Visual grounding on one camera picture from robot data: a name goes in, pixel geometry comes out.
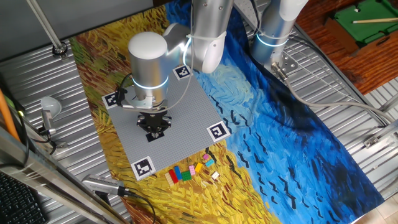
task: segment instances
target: metal pole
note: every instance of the metal pole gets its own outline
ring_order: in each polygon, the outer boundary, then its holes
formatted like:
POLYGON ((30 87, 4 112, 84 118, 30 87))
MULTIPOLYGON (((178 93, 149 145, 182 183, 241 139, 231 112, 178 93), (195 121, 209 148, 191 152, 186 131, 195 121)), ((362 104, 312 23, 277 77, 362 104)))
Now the metal pole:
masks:
POLYGON ((383 112, 387 112, 390 109, 393 109, 393 107, 395 107, 398 104, 398 93, 395 94, 394 96, 392 96, 392 98, 390 100, 388 100, 386 103, 384 103, 379 110, 383 111, 383 112))
MULTIPOLYGON (((26 147, 3 128, 0 128, 0 142, 1 162, 23 163, 26 147)), ((10 166, 2 168, 1 171, 52 197, 95 223, 128 223, 107 203, 83 184, 79 184, 76 177, 69 177, 72 180, 67 179, 65 175, 70 173, 51 156, 42 153, 41 148, 35 147, 35 151, 39 155, 30 153, 26 168, 18 170, 17 167, 10 166)))
POLYGON ((55 46, 55 50, 57 51, 57 53, 64 52, 65 46, 62 45, 62 43, 58 39, 57 35, 55 34, 54 30, 51 27, 50 22, 47 20, 45 14, 43 13, 37 1, 36 0, 26 0, 26 1, 29 4, 30 8, 32 8, 34 14, 36 15, 44 31, 47 33, 48 37, 50 38, 52 44, 55 46))

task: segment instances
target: pink lego brick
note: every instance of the pink lego brick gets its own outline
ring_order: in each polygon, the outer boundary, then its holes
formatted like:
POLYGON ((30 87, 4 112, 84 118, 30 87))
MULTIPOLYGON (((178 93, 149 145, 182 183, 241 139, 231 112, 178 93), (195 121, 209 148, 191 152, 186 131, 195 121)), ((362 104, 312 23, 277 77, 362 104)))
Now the pink lego brick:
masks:
POLYGON ((189 171, 191 172, 191 175, 195 175, 195 174, 196 174, 196 172, 195 172, 195 166, 190 165, 190 166, 189 166, 189 171))

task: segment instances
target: wooden stick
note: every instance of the wooden stick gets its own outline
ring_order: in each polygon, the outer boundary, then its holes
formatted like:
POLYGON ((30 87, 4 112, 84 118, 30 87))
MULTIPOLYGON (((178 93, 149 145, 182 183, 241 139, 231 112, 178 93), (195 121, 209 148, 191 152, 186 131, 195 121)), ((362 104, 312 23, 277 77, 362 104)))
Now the wooden stick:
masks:
POLYGON ((398 22, 398 18, 387 18, 387 19, 368 19, 363 21, 353 21, 353 23, 373 23, 373 22, 398 22))

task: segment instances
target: keyboard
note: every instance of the keyboard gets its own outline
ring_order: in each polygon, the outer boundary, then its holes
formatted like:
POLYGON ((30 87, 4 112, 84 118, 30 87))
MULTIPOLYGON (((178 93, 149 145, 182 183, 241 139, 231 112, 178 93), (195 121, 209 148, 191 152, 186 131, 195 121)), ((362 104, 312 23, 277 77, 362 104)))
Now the keyboard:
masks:
POLYGON ((5 224, 44 224, 48 222, 37 192, 0 172, 0 222, 5 224))

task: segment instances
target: metal rail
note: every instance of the metal rail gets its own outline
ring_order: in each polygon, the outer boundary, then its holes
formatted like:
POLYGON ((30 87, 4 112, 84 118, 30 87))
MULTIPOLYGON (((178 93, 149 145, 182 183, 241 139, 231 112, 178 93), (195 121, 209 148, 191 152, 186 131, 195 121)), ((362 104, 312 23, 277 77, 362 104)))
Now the metal rail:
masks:
MULTIPOLYGON (((3 164, 23 163, 28 149, 3 128, 0 128, 0 142, 2 142, 0 160, 3 164)), ((128 223, 108 204, 92 194, 85 186, 79 184, 78 180, 62 168, 57 161, 46 153, 40 153, 42 151, 40 148, 36 147, 35 150, 39 154, 29 153, 26 168, 19 170, 18 167, 6 166, 1 171, 96 223, 128 223)))

